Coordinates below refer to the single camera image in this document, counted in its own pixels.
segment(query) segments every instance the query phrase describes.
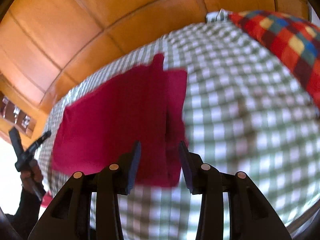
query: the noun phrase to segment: green and white gingham fabric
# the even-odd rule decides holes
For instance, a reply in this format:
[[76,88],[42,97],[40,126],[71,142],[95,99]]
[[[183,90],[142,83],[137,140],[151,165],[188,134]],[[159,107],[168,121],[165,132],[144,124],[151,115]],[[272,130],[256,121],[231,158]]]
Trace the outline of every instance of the green and white gingham fabric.
[[[55,105],[45,126],[52,136],[37,152],[53,196],[69,178],[52,171],[50,162],[64,108],[163,52],[165,69],[188,71],[183,118],[189,151],[221,172],[245,171],[286,226],[318,201],[320,123],[310,96],[277,57],[229,22],[225,12],[213,21],[171,32],[106,65]],[[124,238],[195,239],[200,204],[201,195],[189,193],[183,176],[172,189],[136,185],[130,195],[119,196]],[[227,198],[224,214],[228,239]]]

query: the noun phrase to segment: brown tiled surface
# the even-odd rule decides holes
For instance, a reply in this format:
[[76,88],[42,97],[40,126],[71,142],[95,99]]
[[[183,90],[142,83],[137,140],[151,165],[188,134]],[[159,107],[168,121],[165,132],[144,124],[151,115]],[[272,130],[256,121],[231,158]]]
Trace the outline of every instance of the brown tiled surface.
[[308,18],[305,0],[15,0],[0,23],[0,71],[49,112],[102,66],[221,8]]

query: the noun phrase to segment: black tool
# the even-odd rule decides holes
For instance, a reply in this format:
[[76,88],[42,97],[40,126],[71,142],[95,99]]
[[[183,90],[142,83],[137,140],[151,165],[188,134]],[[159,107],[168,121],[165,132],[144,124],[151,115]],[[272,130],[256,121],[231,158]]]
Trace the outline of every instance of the black tool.
[[223,239],[223,192],[229,196],[230,240],[291,240],[277,213],[247,174],[219,172],[203,163],[198,154],[190,153],[184,142],[179,153],[187,188],[193,195],[202,194],[196,240]]
[[123,154],[117,163],[99,173],[75,172],[51,201],[33,228],[29,240],[90,240],[90,203],[97,192],[97,240],[123,240],[118,196],[133,188],[141,155],[135,142],[132,152]]
[[[16,167],[18,172],[32,171],[32,167],[36,165],[36,161],[34,160],[35,151],[41,144],[44,143],[47,138],[50,137],[50,135],[51,131],[45,132],[41,137],[33,142],[26,151],[24,151],[18,130],[13,127],[9,131],[10,140],[17,156],[17,162],[14,164],[14,166]],[[43,185],[41,183],[35,182],[32,178],[28,178],[27,183],[31,185],[38,199],[42,201],[42,198],[45,195]]]

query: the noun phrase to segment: folded red fabric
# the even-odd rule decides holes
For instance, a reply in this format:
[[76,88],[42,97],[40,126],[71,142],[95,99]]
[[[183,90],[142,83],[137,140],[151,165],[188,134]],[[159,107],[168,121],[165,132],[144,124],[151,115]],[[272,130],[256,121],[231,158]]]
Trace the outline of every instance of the folded red fabric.
[[185,70],[163,71],[162,54],[111,78],[65,108],[52,152],[52,168],[65,174],[91,174],[130,152],[141,142],[136,183],[174,187],[184,140],[181,118],[186,95]]

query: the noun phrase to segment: human hand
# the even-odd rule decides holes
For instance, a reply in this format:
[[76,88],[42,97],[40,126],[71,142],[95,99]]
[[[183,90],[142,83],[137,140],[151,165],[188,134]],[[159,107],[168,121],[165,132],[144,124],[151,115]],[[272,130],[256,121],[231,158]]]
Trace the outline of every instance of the human hand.
[[40,167],[38,165],[38,162],[36,160],[33,160],[30,166],[32,171],[22,171],[20,174],[20,178],[22,181],[23,188],[29,193],[35,194],[32,189],[32,186],[30,185],[30,183],[28,183],[28,178],[31,178],[31,173],[33,172],[34,181],[38,183],[42,183],[43,176],[42,176]]

